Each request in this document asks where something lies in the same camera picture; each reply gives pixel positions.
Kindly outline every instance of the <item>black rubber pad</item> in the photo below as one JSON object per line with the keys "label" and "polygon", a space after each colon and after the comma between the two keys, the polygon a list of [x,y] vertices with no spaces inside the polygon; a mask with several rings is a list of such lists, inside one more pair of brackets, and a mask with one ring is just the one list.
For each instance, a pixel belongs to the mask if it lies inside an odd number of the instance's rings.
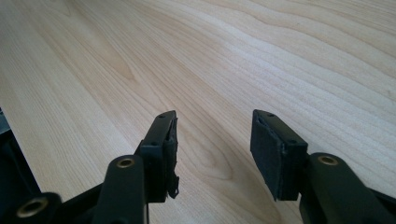
{"label": "black rubber pad", "polygon": [[274,200],[298,198],[308,144],[278,116],[253,111],[250,151]]}

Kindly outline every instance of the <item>metal screw hole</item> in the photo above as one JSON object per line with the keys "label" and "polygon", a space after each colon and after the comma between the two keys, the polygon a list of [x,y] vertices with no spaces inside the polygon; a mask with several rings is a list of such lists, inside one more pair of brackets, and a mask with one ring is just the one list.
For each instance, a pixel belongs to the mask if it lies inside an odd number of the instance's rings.
{"label": "metal screw hole", "polygon": [[17,217],[25,218],[25,217],[32,217],[42,210],[44,210],[49,201],[47,198],[35,198],[21,206],[17,211]]}
{"label": "metal screw hole", "polygon": [[330,156],[319,156],[318,160],[326,165],[338,165],[338,161]]}
{"label": "metal screw hole", "polygon": [[134,165],[134,160],[132,159],[123,159],[117,162],[117,166],[120,168],[127,168]]}

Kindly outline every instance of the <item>black plastic bracket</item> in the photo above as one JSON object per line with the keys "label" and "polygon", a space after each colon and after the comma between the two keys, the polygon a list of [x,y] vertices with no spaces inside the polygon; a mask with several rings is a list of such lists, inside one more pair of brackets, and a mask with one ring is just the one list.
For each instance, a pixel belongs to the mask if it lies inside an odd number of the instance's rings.
{"label": "black plastic bracket", "polygon": [[302,194],[304,223],[396,223],[394,199],[375,197],[340,158],[308,155],[308,144],[276,115],[253,111],[250,143],[275,200],[295,201]]}
{"label": "black plastic bracket", "polygon": [[34,194],[0,223],[149,223],[149,203],[178,195],[176,164],[177,115],[169,111],[153,121],[134,155],[108,165],[103,184],[65,203],[55,193]]}

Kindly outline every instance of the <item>wooden table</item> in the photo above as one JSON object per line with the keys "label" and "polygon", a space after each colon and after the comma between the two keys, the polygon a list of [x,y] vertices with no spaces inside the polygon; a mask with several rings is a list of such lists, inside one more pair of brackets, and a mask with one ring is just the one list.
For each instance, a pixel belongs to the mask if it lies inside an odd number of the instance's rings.
{"label": "wooden table", "polygon": [[3,0],[0,106],[64,200],[175,109],[180,194],[152,223],[298,223],[249,152],[253,109],[395,197],[395,37],[393,0]]}

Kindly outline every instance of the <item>wood grain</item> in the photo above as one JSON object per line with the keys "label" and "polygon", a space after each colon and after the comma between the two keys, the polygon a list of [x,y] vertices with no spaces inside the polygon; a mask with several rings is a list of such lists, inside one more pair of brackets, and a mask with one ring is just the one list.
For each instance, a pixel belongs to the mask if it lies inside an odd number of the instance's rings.
{"label": "wood grain", "polygon": [[396,197],[396,2],[2,0],[0,106],[43,191],[104,179],[179,116],[176,200],[152,223],[299,223],[249,153],[255,108]]}

